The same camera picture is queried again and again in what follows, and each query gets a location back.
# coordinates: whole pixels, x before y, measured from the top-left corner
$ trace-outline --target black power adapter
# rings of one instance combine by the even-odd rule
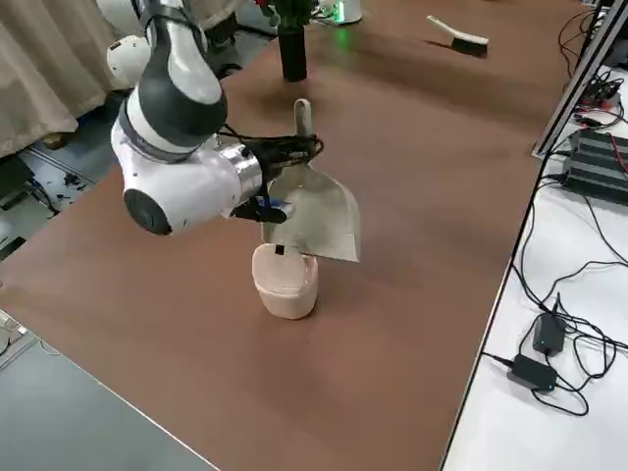
[[[549,365],[539,363],[525,355],[518,354],[512,360],[483,352],[504,366],[510,368],[507,377],[513,383],[537,393],[551,393],[556,387],[558,373]]]
[[[565,321],[549,312],[537,319],[532,346],[543,355],[556,355],[565,344]]]

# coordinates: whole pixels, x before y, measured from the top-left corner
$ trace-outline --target beige curtain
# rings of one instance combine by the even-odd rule
[[[192,0],[205,27],[241,0]],[[0,0],[0,157],[104,102],[117,84],[106,64],[115,40],[93,0]]]

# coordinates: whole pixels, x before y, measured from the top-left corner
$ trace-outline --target brush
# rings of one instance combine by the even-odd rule
[[[486,37],[475,36],[467,32],[458,31],[431,15],[428,17],[428,21],[453,36],[451,49],[454,51],[476,57],[486,57],[489,53],[489,40]]]

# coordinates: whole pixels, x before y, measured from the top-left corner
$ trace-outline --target black vase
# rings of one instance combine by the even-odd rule
[[[307,79],[307,60],[305,59],[305,30],[303,26],[279,26],[279,48],[282,53],[282,68],[287,81]]]

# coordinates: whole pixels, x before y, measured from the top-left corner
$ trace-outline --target brown table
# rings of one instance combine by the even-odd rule
[[[307,96],[318,166],[363,215],[363,263],[324,260],[314,316],[265,313],[259,228],[175,237],[127,216],[118,171],[0,267],[0,307],[223,470],[433,470],[538,171],[576,1],[364,0],[308,34],[310,79],[278,46],[226,82],[242,133],[291,130]],[[433,14],[487,60],[426,41]]]

